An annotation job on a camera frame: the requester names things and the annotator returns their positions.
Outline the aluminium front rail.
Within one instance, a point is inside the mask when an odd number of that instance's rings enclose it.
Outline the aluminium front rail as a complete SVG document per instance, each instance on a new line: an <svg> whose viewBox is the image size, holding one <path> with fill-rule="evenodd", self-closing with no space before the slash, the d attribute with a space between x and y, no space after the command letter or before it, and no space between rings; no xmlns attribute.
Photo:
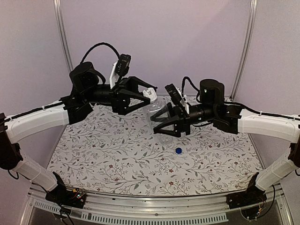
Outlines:
<svg viewBox="0 0 300 225"><path fill-rule="evenodd" d="M31 185L21 217L22 225L293 225L279 184L266 192L267 201L257 218L253 204L231 209L226 193L195 196L145 197L88 192L82 209L69 215L45 199L45 192Z"/></svg>

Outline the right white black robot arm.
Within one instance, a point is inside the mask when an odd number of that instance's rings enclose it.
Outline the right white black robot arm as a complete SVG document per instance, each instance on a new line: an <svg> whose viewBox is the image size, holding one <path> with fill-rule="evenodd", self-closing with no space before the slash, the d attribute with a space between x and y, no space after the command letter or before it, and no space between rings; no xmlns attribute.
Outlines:
<svg viewBox="0 0 300 225"><path fill-rule="evenodd" d="M289 149L269 167L254 175L242 200L253 204L261 192L300 166L300 117L255 111L240 103L225 101L225 87L214 79L200 81L199 104L189 105L173 84L165 87L171 97L170 118L154 127L155 134L180 137L190 134L191 125L203 122L226 133L266 135L290 142Z"/></svg>

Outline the small clear bottle white cap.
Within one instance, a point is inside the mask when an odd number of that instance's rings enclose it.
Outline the small clear bottle white cap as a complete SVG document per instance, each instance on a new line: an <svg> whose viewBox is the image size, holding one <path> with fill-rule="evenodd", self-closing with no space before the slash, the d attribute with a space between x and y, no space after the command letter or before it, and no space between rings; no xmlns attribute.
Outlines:
<svg viewBox="0 0 300 225"><path fill-rule="evenodd" d="M154 128L170 118L164 100L158 97L150 97L150 104L144 107L146 120L156 141L161 145L169 145L173 137L164 134L155 134Z"/></svg>

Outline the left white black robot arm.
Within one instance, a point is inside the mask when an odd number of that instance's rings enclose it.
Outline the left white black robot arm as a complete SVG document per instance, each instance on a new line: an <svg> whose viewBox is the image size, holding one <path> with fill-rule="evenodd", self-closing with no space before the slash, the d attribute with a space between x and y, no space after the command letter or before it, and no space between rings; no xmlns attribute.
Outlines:
<svg viewBox="0 0 300 225"><path fill-rule="evenodd" d="M0 115L0 167L12 170L39 184L59 203L66 203L70 194L60 176L46 170L25 154L19 141L50 128L81 122L93 111L93 106L110 106L114 113L126 115L150 104L138 87L157 88L141 79L125 77L128 60L114 63L110 83L96 71L89 61L80 63L69 76L73 85L71 94L49 105L13 116Z"/></svg>

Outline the white sports bottle cap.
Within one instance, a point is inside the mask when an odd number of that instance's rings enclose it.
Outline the white sports bottle cap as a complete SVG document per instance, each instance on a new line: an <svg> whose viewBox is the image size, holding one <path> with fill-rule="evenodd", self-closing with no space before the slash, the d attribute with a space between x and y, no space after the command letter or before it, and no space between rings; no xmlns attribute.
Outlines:
<svg viewBox="0 0 300 225"><path fill-rule="evenodd" d="M151 102L153 102L157 99L156 90L152 87L144 90L142 93L143 93L143 96L146 98L149 98Z"/></svg>

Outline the blue bottle cap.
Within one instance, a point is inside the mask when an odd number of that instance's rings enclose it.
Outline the blue bottle cap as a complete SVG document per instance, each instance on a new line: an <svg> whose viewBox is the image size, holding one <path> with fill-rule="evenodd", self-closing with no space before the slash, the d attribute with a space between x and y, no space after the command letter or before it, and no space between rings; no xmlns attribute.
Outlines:
<svg viewBox="0 0 300 225"><path fill-rule="evenodd" d="M182 148L176 148L175 149L176 154L182 154Z"/></svg>

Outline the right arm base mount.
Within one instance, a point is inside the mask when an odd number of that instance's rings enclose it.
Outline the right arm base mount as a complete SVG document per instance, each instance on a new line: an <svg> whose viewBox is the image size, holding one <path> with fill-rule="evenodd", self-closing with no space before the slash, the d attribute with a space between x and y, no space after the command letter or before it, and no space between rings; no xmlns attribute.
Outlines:
<svg viewBox="0 0 300 225"><path fill-rule="evenodd" d="M242 216L248 220L257 219L260 216L266 200L265 191L261 191L256 187L226 196L226 203L229 208L239 208Z"/></svg>

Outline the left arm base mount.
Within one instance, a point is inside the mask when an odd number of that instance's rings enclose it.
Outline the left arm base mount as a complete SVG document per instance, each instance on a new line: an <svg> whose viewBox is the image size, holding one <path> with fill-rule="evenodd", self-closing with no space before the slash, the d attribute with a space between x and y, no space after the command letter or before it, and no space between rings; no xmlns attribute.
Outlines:
<svg viewBox="0 0 300 225"><path fill-rule="evenodd" d="M53 174L57 179L58 185L54 190L46 192L45 199L57 205L83 209L86 201L86 192L79 188L68 190L61 177L55 172Z"/></svg>

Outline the right aluminium frame post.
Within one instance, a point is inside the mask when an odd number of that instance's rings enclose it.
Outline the right aluminium frame post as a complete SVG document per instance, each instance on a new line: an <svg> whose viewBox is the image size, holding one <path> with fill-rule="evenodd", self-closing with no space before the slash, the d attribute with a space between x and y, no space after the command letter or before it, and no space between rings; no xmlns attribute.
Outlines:
<svg viewBox="0 0 300 225"><path fill-rule="evenodd" d="M255 25L255 18L256 18L256 11L257 11L257 0L250 1L249 7L249 14L247 20L247 27L246 27L246 34L244 38L243 48L241 51L240 61L238 64L238 69L236 73L236 77L233 83L233 88L230 94L230 99L234 100L237 96L237 92L240 86L240 82L242 80L243 71L246 65L246 60L248 56L248 51L251 45L251 38L253 35L254 25Z"/></svg>

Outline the aluminium frame post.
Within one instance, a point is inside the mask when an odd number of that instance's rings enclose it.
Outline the aluminium frame post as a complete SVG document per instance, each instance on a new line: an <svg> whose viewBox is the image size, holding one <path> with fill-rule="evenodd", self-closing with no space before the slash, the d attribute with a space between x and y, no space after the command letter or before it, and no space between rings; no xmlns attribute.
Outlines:
<svg viewBox="0 0 300 225"><path fill-rule="evenodd" d="M67 40L67 34L66 34L64 20L63 20L61 1L53 0L53 5L54 5L54 11L55 11L55 17L56 17L59 37L60 37L61 46L62 46L63 54L65 57L67 69L69 72L71 72L73 70L73 63L72 63L71 54L70 54L69 47L68 47L68 40Z"/></svg>
<svg viewBox="0 0 300 225"><path fill-rule="evenodd" d="M256 18L256 11L257 11L257 0L250 1L249 7L249 14L247 20L247 27L246 27L246 34L244 38L243 48L241 51L240 61L238 64L238 69L236 73L236 77L233 83L233 88L230 94L230 99L234 100L237 96L237 92L240 86L240 82L242 80L243 71L246 65L246 60L248 56L248 51L251 45L251 38L253 35L254 25L255 25L255 18Z"/></svg>

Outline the left aluminium frame post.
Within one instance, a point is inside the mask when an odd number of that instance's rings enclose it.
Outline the left aluminium frame post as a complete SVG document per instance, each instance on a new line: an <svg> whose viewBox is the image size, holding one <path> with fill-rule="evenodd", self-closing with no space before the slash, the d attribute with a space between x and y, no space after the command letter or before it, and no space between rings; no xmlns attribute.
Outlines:
<svg viewBox="0 0 300 225"><path fill-rule="evenodd" d="M68 40L67 40L67 34L66 34L64 20L63 20L61 1L53 0L53 5L54 5L54 11L55 11L55 17L56 17L59 37L60 37L61 46L62 46L63 54L65 57L67 69L69 72L71 72L73 70L73 63L72 63L71 54L70 54L69 47L68 47Z"/></svg>

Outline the floral patterned table mat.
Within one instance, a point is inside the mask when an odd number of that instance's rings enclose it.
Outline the floral patterned table mat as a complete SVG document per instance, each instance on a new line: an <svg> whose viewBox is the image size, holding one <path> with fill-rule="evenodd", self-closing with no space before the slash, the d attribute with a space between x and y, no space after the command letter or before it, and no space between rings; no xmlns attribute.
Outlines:
<svg viewBox="0 0 300 225"><path fill-rule="evenodd" d="M120 116L97 105L86 120L66 127L47 168L69 187L175 196L245 189L262 166L247 135L193 127L191 135L161 145L142 110Z"/></svg>

